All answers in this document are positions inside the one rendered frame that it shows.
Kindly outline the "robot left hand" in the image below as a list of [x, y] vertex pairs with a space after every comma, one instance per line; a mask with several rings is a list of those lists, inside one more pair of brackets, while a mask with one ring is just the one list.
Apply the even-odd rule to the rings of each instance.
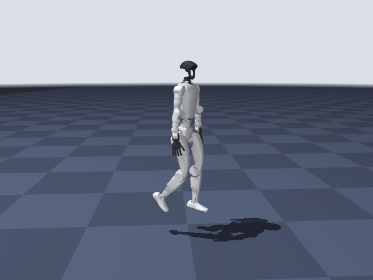
[[202, 135], [201, 135], [201, 133], [202, 133], [202, 128], [201, 127], [199, 127], [199, 135], [200, 135], [200, 138], [201, 138], [201, 140], [202, 140], [202, 143], [203, 143], [203, 137], [202, 137]]

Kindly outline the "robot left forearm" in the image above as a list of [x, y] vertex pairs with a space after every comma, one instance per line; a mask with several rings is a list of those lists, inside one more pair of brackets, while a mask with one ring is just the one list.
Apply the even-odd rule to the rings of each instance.
[[199, 132], [199, 127], [201, 127], [201, 113], [195, 113], [195, 131]]

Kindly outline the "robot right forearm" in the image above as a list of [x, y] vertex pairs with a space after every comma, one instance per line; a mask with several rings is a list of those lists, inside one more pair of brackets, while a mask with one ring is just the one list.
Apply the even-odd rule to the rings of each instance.
[[180, 119], [178, 118], [179, 116], [179, 111], [178, 110], [174, 110], [173, 112], [173, 116], [172, 116], [172, 133], [173, 133], [173, 139], [178, 139], [178, 131], [179, 131], [179, 125], [180, 125]]

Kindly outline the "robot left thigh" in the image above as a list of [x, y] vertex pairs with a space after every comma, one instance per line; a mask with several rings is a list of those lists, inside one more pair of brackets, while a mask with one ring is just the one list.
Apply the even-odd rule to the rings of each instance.
[[193, 131], [191, 139], [187, 140], [187, 142], [193, 143], [191, 151], [192, 151], [193, 159], [195, 161], [195, 165], [191, 166], [189, 173], [192, 176], [197, 176], [200, 174], [202, 167], [203, 167], [203, 161], [204, 161], [203, 143], [202, 143], [199, 133], [195, 131]]

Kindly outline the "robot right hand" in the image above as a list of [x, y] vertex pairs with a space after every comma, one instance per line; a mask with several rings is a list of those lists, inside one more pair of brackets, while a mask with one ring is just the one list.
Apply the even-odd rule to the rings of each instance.
[[[181, 143], [179, 142], [179, 140], [180, 140], [180, 135], [179, 135], [179, 133], [178, 133], [178, 139], [173, 139], [173, 135], [172, 135], [172, 140], [174, 141], [173, 144], [172, 144], [172, 154], [174, 155], [174, 153], [175, 153], [175, 156], [176, 156], [176, 155], [179, 156], [179, 153], [178, 153], [178, 150], [179, 150], [180, 155], [182, 156], [182, 153], [181, 153], [180, 148], [182, 148], [183, 151], [185, 151], [185, 149], [183, 148], [183, 146], [182, 146]], [[176, 150], [177, 150], [177, 154], [176, 154]]]

